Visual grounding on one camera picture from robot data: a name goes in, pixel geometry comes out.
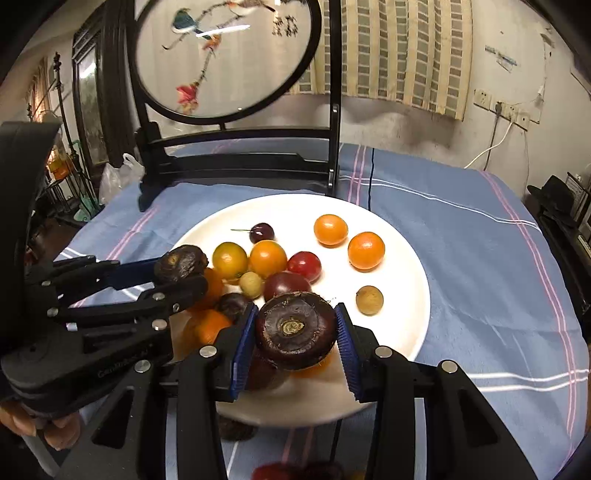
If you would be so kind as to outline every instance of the circular frame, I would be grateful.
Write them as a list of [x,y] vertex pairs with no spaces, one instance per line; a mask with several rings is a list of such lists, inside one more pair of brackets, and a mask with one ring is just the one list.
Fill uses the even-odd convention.
[[283,82],[283,84],[274,92],[272,92],[267,97],[263,98],[259,102],[251,105],[243,110],[237,111],[235,113],[230,113],[229,115],[222,115],[216,117],[195,117],[190,115],[185,115],[183,113],[178,113],[170,108],[164,106],[160,103],[156,98],[147,91],[144,83],[142,82],[137,65],[137,47],[138,47],[138,39],[139,34],[141,32],[142,26],[144,25],[146,19],[148,18],[149,13],[155,7],[156,3],[162,0],[150,0],[142,12],[140,13],[136,24],[135,24],[135,32],[132,38],[131,44],[131,55],[129,56],[129,69],[133,77],[135,78],[135,82],[139,86],[141,92],[134,92],[135,95],[141,93],[141,100],[149,105],[153,110],[158,112],[160,115],[163,115],[171,120],[182,124],[189,124],[189,125],[218,125],[224,124],[227,122],[233,122],[235,120],[240,120],[241,118],[247,117],[256,113],[260,110],[263,110],[273,102],[275,102],[281,95],[287,92],[304,74],[308,65],[314,59],[314,55],[316,54],[316,50],[318,49],[318,43],[320,42],[320,33],[322,30],[322,12],[320,11],[320,5],[316,0],[308,0],[306,1],[306,5],[310,10],[310,39],[308,41],[308,45],[304,50],[304,55],[300,60],[300,63],[295,68],[293,73],[287,77],[287,79]]

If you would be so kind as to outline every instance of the white plate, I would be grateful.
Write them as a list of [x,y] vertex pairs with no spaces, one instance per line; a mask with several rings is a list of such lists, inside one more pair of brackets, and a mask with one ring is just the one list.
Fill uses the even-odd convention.
[[[326,248],[316,241],[313,225],[325,213],[334,213],[347,222],[349,237],[336,248]],[[418,354],[427,333],[430,297],[427,277],[417,254],[388,222],[361,207],[343,200],[312,194],[281,194],[237,203],[209,216],[188,231],[175,245],[199,246],[211,259],[222,242],[236,242],[249,253],[252,244],[248,229],[260,222],[270,224],[277,242],[287,257],[296,252],[314,252],[322,262],[322,276],[312,285],[315,293],[332,306],[342,301],[353,324],[373,330],[381,345],[388,345],[409,360]],[[371,272],[356,271],[349,264],[347,245],[357,233],[377,233],[386,245],[381,264]],[[378,287],[384,294],[384,306],[374,316],[361,314],[355,305],[355,293],[365,285]],[[261,307],[259,298],[256,304]],[[178,335],[186,316],[178,314],[173,325]],[[289,377],[271,390],[243,392],[233,403],[218,403],[224,416],[245,423],[301,427],[328,423],[361,410],[347,382],[338,352],[333,351],[326,369],[313,378]]]

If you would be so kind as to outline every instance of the electrical outlet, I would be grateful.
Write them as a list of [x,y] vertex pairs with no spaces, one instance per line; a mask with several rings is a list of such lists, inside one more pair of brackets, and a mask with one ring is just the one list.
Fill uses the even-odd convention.
[[508,105],[507,103],[503,103],[503,108],[501,110],[501,117],[510,120],[511,122],[517,121],[517,108],[512,105]]
[[491,94],[482,89],[474,91],[474,105],[480,106],[485,110],[491,109]]
[[519,125],[523,130],[528,130],[530,128],[530,120],[531,120],[531,115],[529,114],[529,112],[518,112],[517,113],[517,120],[515,121],[515,123],[517,125]]

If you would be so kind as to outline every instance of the pink flower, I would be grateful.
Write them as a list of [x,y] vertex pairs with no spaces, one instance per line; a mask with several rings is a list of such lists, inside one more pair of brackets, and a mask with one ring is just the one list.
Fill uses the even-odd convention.
[[177,87],[178,102],[183,113],[191,113],[199,106],[197,101],[197,84],[181,85]]

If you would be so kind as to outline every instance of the blue tablecloth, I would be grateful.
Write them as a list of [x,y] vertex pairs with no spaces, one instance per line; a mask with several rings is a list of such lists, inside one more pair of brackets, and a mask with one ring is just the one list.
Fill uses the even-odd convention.
[[[325,156],[323,141],[211,142],[205,151],[299,151]],[[338,196],[368,205],[400,231],[427,273],[431,319],[417,361],[453,358],[505,422],[540,480],[555,476],[583,436],[589,356],[560,270],[540,229],[497,177],[420,158],[341,145]],[[156,257],[218,210],[278,190],[182,183],[145,212],[138,186],[119,194],[59,258],[94,254],[122,262]],[[85,304],[129,301],[142,287],[106,291]],[[424,412],[417,409],[417,478],[424,478]],[[343,422],[336,459],[346,472],[364,470],[374,411]],[[327,459],[334,424],[261,429],[246,442],[224,442],[231,480],[248,479],[264,463]],[[174,455],[167,462],[174,466]],[[169,469],[174,477],[174,468]]]

